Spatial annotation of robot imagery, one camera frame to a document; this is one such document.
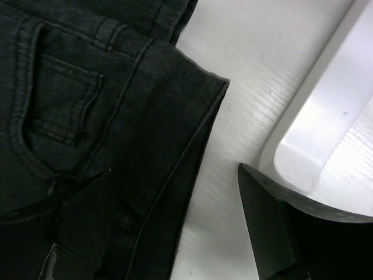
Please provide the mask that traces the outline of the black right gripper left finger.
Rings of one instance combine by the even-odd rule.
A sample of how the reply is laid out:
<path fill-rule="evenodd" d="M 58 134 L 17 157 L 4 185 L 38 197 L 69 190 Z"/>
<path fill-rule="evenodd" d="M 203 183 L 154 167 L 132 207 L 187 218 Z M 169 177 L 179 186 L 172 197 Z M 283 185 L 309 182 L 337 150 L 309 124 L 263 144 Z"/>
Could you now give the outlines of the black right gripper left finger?
<path fill-rule="evenodd" d="M 44 279 L 94 279 L 103 262 L 122 183 L 110 169 L 68 199 L 51 232 Z"/>

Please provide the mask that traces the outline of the black denim trousers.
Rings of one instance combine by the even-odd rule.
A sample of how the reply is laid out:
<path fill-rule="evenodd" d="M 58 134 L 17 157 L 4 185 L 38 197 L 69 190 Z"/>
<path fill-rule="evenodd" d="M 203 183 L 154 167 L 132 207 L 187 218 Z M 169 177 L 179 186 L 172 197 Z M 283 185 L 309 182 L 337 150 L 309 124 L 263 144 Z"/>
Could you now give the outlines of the black denim trousers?
<path fill-rule="evenodd" d="M 195 1 L 1 2 L 1 278 L 44 279 L 64 202 L 122 183 L 94 279 L 169 279 L 229 81 L 175 46 Z"/>

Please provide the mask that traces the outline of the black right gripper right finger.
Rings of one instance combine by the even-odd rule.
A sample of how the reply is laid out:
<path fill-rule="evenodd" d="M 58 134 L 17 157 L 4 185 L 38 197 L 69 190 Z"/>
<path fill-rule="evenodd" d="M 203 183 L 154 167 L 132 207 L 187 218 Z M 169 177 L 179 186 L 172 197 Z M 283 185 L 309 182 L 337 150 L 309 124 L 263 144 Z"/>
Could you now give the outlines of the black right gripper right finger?
<path fill-rule="evenodd" d="M 372 218 L 333 208 L 238 166 L 260 279 L 371 279 Z"/>

